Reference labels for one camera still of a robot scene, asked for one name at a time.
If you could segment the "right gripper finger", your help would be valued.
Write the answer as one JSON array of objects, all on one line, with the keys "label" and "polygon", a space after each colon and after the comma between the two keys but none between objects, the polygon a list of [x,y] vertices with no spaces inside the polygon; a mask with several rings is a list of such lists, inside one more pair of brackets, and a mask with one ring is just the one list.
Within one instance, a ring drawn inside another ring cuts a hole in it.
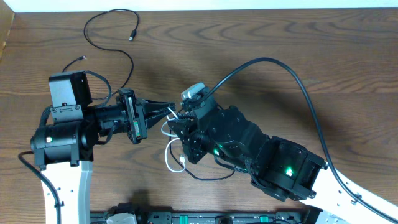
[{"label": "right gripper finger", "polygon": [[177,113],[179,119],[196,119],[197,116],[193,111],[187,111],[184,113]]},{"label": "right gripper finger", "polygon": [[170,120],[167,125],[180,139],[187,139],[196,130],[196,123],[190,119]]}]

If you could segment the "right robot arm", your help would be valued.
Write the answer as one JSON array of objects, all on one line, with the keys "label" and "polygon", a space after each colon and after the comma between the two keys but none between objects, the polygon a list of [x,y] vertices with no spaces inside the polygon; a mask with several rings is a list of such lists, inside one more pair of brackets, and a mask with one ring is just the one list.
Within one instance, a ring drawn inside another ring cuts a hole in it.
[{"label": "right robot arm", "polygon": [[251,184],[280,200],[299,201],[348,223],[397,223],[397,206],[360,187],[331,162],[292,141],[264,134],[236,107],[214,108],[167,122],[188,161],[206,154],[244,169]]}]

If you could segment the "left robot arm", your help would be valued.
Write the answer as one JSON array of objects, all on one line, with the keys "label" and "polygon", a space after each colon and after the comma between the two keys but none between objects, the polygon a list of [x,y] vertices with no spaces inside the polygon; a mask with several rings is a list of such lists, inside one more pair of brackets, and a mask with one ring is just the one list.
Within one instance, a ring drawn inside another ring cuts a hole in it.
[{"label": "left robot arm", "polygon": [[93,104],[87,76],[105,78],[89,70],[49,77],[52,105],[44,109],[30,140],[45,196],[46,223],[89,223],[93,148],[113,135],[125,133],[133,144],[175,109],[173,102],[136,98],[121,88],[116,102]]}]

